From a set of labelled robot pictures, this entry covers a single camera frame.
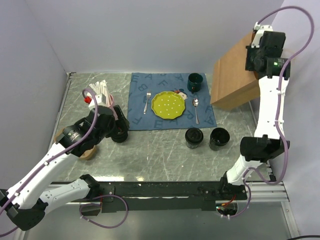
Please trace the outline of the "brown cardboard cup carrier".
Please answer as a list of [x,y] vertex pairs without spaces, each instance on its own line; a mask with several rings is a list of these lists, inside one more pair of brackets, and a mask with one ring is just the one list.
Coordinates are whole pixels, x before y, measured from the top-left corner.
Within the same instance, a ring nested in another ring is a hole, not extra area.
[[[62,128],[61,130],[57,131],[54,138],[53,138],[53,142],[55,143],[57,141],[58,136],[63,132],[64,128]],[[86,150],[80,157],[80,160],[90,160],[94,154],[96,153],[98,147],[94,146],[93,148]]]

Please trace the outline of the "brown paper bag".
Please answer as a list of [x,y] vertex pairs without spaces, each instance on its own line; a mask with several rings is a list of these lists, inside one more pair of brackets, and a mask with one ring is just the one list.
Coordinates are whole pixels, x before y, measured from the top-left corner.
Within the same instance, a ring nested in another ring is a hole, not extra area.
[[254,72],[245,70],[247,49],[252,42],[248,33],[215,64],[210,103],[223,110],[232,110],[260,96]]

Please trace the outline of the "dark transparent coffee cup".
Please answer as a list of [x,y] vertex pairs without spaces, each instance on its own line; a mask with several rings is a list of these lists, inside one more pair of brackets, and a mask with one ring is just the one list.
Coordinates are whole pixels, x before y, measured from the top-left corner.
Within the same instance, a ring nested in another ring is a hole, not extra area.
[[189,142],[189,141],[186,141],[185,144],[189,149],[196,149],[201,144],[201,142]]

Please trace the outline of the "black coffee cup lid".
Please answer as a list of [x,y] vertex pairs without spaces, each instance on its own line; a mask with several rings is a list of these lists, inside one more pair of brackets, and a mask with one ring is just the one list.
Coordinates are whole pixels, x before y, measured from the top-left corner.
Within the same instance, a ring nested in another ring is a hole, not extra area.
[[192,127],[185,132],[185,140],[190,144],[198,145],[203,139],[204,134],[199,128]]

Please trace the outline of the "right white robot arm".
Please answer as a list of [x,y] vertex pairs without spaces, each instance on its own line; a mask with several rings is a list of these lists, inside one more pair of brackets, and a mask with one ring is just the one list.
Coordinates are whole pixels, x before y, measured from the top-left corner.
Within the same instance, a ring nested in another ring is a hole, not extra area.
[[254,169],[290,147],[290,141],[283,140],[284,98],[291,73],[291,63],[282,57],[285,40],[285,33],[265,25],[254,30],[253,40],[246,46],[245,69],[258,76],[259,117],[254,135],[241,139],[238,160],[220,179],[218,192],[223,199],[241,192],[243,181]]

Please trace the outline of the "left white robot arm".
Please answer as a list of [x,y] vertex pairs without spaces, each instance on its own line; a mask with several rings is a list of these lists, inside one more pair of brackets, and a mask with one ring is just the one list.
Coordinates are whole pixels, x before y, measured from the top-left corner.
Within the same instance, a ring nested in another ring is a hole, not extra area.
[[1,211],[22,231],[36,226],[46,214],[66,203],[85,199],[94,201],[100,194],[100,184],[89,174],[53,190],[47,187],[67,164],[77,161],[103,138],[116,143],[128,137],[129,121],[119,105],[98,106],[88,116],[67,126],[39,163],[18,183],[0,191]]

